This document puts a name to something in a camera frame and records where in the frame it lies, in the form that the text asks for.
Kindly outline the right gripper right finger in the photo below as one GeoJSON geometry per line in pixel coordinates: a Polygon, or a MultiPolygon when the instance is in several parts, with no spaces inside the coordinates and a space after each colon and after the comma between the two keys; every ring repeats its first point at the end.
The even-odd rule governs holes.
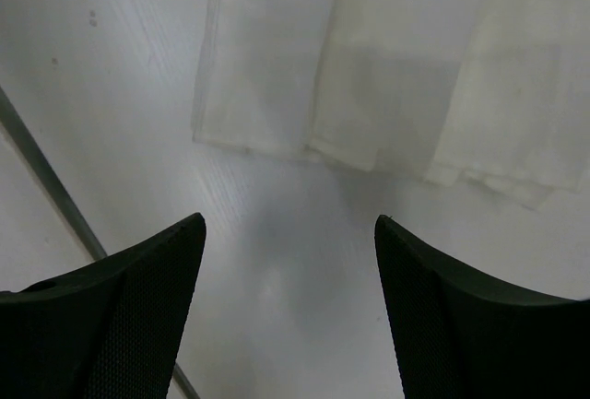
{"type": "Polygon", "coordinates": [[[522,288],[380,216],[374,243],[407,398],[585,398],[589,303],[522,288]]]}

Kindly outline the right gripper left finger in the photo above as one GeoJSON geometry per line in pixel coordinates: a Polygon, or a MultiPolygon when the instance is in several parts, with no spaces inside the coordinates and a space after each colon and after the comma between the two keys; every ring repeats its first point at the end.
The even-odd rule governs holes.
{"type": "Polygon", "coordinates": [[[2,292],[2,397],[166,397],[205,239],[195,213],[93,264],[2,292]]]}

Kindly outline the white pleated skirt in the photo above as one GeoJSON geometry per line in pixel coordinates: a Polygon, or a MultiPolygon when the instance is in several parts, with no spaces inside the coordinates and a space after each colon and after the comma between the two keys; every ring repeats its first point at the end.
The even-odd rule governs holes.
{"type": "Polygon", "coordinates": [[[589,0],[207,0],[196,140],[480,182],[589,173],[589,0]]]}

